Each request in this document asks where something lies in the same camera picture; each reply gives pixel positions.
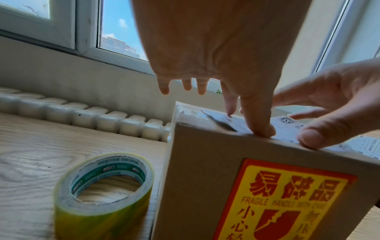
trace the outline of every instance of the red border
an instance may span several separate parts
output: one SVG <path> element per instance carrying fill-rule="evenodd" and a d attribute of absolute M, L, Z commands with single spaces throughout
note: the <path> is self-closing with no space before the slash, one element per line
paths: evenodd
<path fill-rule="evenodd" d="M 230 195 L 228 196 L 226 205 L 224 206 L 224 210 L 219 220 L 218 226 L 215 230 L 213 240 L 218 240 L 220 236 L 223 225 L 226 222 L 228 213 L 230 212 L 232 203 L 235 199 L 241 180 L 243 179 L 245 170 L 247 169 L 248 166 L 262 166 L 266 168 L 274 168 L 274 169 L 286 170 L 290 172 L 310 173 L 310 174 L 326 176 L 326 177 L 342 178 L 342 179 L 347 179 L 348 184 L 352 184 L 357 179 L 357 177 L 354 175 L 344 174 L 344 173 L 339 173 L 339 172 L 331 172 L 331 171 L 326 171 L 326 170 L 321 170 L 321 169 L 305 168 L 305 167 L 300 167 L 300 166 L 292 166 L 292 165 L 287 165 L 287 164 L 282 164 L 282 163 L 273 163 L 273 162 L 267 162 L 267 161 L 261 161 L 261 160 L 244 159 L 243 164 L 240 167 L 239 173 L 237 174 L 235 183 L 231 189 Z"/>

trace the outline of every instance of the qr code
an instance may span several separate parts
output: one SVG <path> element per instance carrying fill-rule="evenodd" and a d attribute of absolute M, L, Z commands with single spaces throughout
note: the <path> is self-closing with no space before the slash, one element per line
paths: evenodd
<path fill-rule="evenodd" d="M 280 118 L 280 121 L 282 123 L 285 123 L 285 124 L 292 124 L 292 123 L 296 122 L 295 120 L 288 118 L 288 117 L 282 117 L 282 118 Z"/>

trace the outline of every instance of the yellow label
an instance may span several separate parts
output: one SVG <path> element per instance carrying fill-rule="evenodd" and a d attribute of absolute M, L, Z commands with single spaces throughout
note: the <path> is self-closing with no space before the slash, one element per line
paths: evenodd
<path fill-rule="evenodd" d="M 213 240 L 307 240 L 355 179 L 245 159 Z"/>

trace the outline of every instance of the adhesive tape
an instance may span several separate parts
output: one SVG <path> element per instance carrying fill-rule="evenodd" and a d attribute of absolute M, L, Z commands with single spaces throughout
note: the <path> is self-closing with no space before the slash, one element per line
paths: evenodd
<path fill-rule="evenodd" d="M 76 197 L 92 183 L 127 175 L 142 185 L 128 197 L 104 204 L 84 203 Z M 130 153 L 105 154 L 73 168 L 54 189 L 55 234 L 62 240 L 111 240 L 130 229 L 146 212 L 154 171 L 143 157 Z"/>

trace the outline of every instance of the white radiator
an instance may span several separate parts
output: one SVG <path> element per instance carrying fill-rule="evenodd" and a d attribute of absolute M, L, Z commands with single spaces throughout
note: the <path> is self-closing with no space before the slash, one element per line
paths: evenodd
<path fill-rule="evenodd" d="M 171 125 L 163 126 L 157 119 L 145 122 L 142 116 L 128 117 L 121 111 L 89 108 L 83 103 L 68 103 L 60 98 L 45 98 L 5 87 L 0 87 L 0 112 L 162 142 L 167 142 Z"/>

